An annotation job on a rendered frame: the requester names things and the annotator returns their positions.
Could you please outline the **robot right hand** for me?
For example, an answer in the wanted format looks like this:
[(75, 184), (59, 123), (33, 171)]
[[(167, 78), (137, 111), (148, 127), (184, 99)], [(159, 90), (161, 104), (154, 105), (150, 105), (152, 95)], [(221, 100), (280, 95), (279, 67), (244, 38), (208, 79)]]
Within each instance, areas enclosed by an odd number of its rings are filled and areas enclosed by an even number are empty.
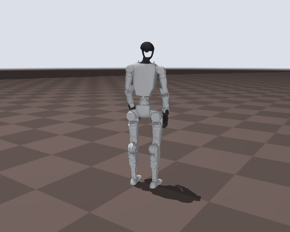
[(165, 113), (163, 113), (163, 128), (167, 127), (168, 125), (168, 114), (169, 114), (169, 110), (166, 110)]

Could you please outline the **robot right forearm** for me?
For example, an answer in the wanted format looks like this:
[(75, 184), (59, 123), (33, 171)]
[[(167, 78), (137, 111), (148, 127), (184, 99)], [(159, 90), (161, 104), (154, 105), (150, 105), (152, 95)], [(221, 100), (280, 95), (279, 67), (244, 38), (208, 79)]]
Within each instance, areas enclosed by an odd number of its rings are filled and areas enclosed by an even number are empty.
[(166, 110), (169, 110), (169, 92), (166, 95), (161, 97), (162, 99), (162, 111), (165, 113)]

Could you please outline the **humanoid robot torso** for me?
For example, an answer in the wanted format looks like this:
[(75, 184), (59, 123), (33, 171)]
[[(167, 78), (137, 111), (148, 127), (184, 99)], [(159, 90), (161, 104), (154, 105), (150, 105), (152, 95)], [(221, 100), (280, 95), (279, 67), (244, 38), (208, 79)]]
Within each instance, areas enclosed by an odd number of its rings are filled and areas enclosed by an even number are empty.
[(142, 96), (136, 105), (136, 116), (150, 118), (152, 105), (145, 96), (152, 96), (157, 81), (156, 65), (154, 63), (142, 64), (139, 61), (133, 67), (133, 89), (135, 95)]

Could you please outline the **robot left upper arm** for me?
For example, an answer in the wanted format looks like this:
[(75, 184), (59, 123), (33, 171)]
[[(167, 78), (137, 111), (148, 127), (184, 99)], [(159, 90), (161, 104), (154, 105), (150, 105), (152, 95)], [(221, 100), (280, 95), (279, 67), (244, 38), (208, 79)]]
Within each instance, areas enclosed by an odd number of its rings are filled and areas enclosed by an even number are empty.
[(125, 90), (129, 92), (134, 90), (133, 85), (131, 85), (133, 79), (133, 67), (134, 64), (130, 64), (126, 67)]

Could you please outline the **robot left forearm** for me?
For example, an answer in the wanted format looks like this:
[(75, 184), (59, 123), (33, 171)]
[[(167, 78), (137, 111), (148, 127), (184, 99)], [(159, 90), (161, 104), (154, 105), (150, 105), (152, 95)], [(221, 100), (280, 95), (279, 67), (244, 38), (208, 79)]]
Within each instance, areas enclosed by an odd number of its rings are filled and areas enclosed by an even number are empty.
[(134, 100), (132, 96), (133, 93), (125, 90), (125, 94), (127, 96), (127, 103), (130, 105), (130, 108), (133, 108), (134, 107), (134, 103), (133, 103)]

